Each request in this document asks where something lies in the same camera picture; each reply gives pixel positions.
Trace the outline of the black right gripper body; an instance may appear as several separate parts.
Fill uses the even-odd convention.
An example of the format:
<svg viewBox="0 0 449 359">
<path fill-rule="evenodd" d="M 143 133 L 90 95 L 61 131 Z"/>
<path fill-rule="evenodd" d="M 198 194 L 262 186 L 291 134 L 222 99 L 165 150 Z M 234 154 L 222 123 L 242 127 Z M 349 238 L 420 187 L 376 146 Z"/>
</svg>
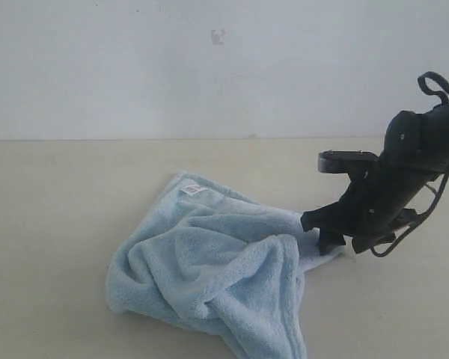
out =
<svg viewBox="0 0 449 359">
<path fill-rule="evenodd" d="M 419 215 L 406 205 L 422 188 L 422 170 L 392 165 L 383 156 L 364 179 L 351 182 L 339 204 L 354 252 L 391 243 L 397 230 L 417 222 Z"/>
</svg>

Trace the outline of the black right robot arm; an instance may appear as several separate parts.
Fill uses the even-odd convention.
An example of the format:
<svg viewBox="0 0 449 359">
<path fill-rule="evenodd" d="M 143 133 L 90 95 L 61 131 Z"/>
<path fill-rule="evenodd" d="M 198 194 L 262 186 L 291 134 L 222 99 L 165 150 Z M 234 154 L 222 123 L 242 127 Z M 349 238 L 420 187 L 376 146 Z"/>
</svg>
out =
<svg viewBox="0 0 449 359">
<path fill-rule="evenodd" d="M 327 150 L 318 170 L 347 174 L 340 199 L 304 212 L 304 231 L 319 230 L 325 255 L 350 237 L 357 254 L 388 245 L 392 251 L 435 209 L 449 178 L 449 103 L 424 114 L 401 111 L 389 123 L 380 155 Z"/>
</svg>

